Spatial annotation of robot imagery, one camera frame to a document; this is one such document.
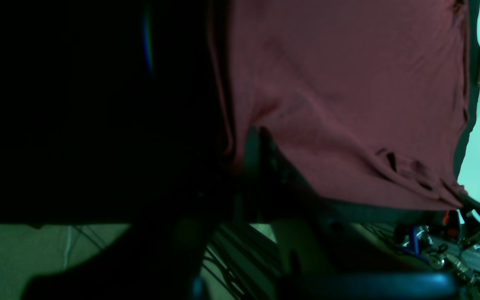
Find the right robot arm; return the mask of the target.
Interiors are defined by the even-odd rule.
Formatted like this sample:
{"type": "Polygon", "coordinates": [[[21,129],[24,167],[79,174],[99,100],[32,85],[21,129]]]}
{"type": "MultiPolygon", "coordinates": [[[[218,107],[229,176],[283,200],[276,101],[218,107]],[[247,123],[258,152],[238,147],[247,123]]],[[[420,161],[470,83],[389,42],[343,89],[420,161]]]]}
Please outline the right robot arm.
{"type": "Polygon", "coordinates": [[[393,241],[431,268],[453,273],[480,300],[480,202],[460,199],[463,207],[447,211],[442,225],[399,225],[393,241]]]}

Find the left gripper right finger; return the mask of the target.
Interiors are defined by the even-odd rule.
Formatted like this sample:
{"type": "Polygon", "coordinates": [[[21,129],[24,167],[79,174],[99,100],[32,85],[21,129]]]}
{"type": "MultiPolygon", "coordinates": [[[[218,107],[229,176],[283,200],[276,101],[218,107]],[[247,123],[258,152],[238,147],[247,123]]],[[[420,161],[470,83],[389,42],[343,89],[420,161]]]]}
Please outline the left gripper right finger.
{"type": "Polygon", "coordinates": [[[455,300],[451,275],[398,260],[325,207],[259,129],[259,222],[272,226],[284,275],[280,300],[455,300]]]}

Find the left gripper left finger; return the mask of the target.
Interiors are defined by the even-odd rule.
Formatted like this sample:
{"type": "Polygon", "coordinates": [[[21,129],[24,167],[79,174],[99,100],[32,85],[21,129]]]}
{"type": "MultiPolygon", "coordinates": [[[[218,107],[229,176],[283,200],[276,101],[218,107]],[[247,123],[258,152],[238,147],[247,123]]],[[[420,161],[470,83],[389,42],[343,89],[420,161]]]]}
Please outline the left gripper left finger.
{"type": "Polygon", "coordinates": [[[237,300],[255,295],[219,244],[223,224],[248,220],[242,181],[210,157],[191,165],[113,244],[92,259],[29,281],[23,300],[208,300],[202,269],[237,300]]]}

